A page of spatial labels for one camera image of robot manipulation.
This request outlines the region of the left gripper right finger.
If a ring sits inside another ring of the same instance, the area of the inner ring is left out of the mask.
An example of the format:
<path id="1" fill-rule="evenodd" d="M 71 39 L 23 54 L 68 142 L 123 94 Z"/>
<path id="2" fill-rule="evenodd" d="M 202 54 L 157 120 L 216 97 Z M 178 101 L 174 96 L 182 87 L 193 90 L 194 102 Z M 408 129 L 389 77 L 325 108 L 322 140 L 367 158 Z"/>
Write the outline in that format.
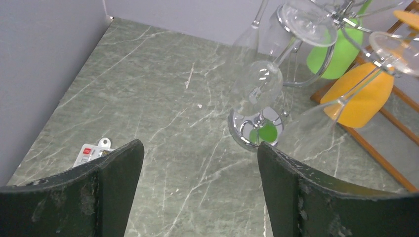
<path id="1" fill-rule="evenodd" d="M 275 237 L 416 237 L 418 193 L 345 182 L 261 143 L 257 160 Z"/>

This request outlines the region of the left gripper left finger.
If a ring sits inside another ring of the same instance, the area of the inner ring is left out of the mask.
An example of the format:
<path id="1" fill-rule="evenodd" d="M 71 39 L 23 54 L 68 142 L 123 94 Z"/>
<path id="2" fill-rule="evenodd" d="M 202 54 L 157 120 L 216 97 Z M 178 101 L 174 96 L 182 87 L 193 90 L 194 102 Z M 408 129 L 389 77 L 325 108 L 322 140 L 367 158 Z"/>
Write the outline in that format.
<path id="1" fill-rule="evenodd" d="M 143 161 L 135 139 L 65 172 L 1 187 L 1 236 L 124 236 Z"/>

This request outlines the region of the clear glass front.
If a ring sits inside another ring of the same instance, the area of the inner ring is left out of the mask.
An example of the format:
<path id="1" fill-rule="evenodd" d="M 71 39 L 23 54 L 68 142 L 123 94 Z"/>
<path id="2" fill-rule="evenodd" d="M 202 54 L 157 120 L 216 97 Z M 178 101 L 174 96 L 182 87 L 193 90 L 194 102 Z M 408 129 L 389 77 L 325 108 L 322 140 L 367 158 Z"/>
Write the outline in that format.
<path id="1" fill-rule="evenodd" d="M 325 115 L 319 105 L 287 124 L 279 137 L 278 150 L 293 158 L 302 158 L 332 132 L 338 123 Z"/>

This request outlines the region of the orange plastic goblet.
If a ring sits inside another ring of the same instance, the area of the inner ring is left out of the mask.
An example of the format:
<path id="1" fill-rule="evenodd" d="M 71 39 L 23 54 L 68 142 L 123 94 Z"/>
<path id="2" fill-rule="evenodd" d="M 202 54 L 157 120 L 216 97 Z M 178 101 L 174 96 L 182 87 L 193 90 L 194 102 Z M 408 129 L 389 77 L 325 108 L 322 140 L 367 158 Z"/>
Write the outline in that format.
<path id="1" fill-rule="evenodd" d="M 400 74 L 419 75 L 419 15 L 396 10 L 412 34 L 400 36 L 373 31 L 371 50 L 361 48 L 365 62 L 345 73 L 320 100 L 320 108 L 333 122 L 351 128 L 363 127 L 386 103 Z"/>

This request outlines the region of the green plastic goblet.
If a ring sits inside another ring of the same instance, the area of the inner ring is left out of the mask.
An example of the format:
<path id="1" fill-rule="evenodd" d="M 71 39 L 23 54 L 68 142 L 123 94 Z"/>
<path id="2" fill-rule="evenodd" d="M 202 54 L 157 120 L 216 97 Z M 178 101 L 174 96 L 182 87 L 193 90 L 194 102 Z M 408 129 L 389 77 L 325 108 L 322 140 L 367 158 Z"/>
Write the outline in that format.
<path id="1" fill-rule="evenodd" d="M 358 14 L 362 14 L 368 8 L 371 0 L 364 3 Z M 358 44 L 362 44 L 364 33 L 362 31 L 345 27 L 347 34 Z M 312 73 L 317 73 L 326 58 L 327 48 L 315 47 L 309 53 L 306 64 Z M 357 57 L 359 49 L 354 47 L 343 35 L 341 29 L 337 31 L 337 41 L 335 43 L 333 55 L 327 69 L 322 74 L 323 79 L 338 79 L 340 78 L 354 59 Z"/>

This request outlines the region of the clear wine glass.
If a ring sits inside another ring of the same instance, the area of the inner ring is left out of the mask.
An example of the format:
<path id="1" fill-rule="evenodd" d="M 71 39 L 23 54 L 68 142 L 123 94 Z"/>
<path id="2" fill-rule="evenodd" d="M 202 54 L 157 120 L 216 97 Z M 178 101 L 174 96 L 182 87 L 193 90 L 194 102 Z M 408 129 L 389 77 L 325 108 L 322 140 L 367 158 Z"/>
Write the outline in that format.
<path id="1" fill-rule="evenodd" d="M 250 64 L 256 57 L 259 46 L 260 22 L 268 5 L 268 0 L 263 0 L 259 10 L 250 26 L 234 41 L 225 61 L 224 72 L 232 76 Z"/>

